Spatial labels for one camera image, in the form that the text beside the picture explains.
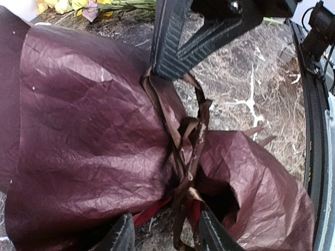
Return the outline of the red wrapping paper sheet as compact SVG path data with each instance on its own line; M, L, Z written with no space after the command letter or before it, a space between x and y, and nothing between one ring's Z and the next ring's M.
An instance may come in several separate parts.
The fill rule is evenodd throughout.
M314 206L248 131L189 117L146 51L90 33L30 26L1 8L1 190L17 250L89 250L104 224L139 226L166 204L195 232L204 203L247 250L311 250Z

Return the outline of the black front table rail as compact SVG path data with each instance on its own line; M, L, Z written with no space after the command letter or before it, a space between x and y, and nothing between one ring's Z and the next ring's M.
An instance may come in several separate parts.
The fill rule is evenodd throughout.
M298 24L288 20L296 47L303 87L306 118L306 168L304 187L315 209L313 250L317 250L321 239L321 224L325 218L322 203L326 199L326 171L328 165L328 140L325 112L329 110L328 90L322 76L321 64L303 48L305 34Z

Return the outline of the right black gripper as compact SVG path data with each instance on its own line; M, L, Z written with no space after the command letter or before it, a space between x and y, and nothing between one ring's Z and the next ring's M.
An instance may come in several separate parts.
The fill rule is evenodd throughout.
M203 15L205 18L227 18L240 14L243 10L251 11L251 4L259 10L264 17L288 18L293 17L297 5L301 1L193 1L191 10Z

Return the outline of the yellow fake flower bunch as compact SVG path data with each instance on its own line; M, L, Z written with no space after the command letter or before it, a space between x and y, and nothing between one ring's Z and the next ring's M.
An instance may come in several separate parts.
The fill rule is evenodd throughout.
M152 12L156 8L157 2L155 0L143 1L35 1L37 7L37 14L40 15L48 9L60 15L74 12L74 16L82 16L89 22L93 22L99 14L110 17L114 13L122 15L124 13L135 10L144 10Z

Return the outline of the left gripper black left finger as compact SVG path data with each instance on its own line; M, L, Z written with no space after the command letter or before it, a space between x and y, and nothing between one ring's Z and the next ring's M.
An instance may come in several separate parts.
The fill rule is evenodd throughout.
M135 225L131 213L104 224L93 235L96 241L90 250L135 250Z

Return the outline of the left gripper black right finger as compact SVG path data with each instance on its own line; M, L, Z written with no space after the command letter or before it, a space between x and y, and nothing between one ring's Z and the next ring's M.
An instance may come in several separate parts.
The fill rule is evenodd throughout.
M243 248L229 235L204 203L201 203L200 208L198 221L199 250L243 251Z

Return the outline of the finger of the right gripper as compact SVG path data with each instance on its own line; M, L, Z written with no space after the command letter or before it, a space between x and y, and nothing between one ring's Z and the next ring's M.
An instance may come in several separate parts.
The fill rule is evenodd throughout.
M204 16L203 26L184 44L190 11ZM157 1L151 48L153 73L176 80L210 54L263 21L255 1Z

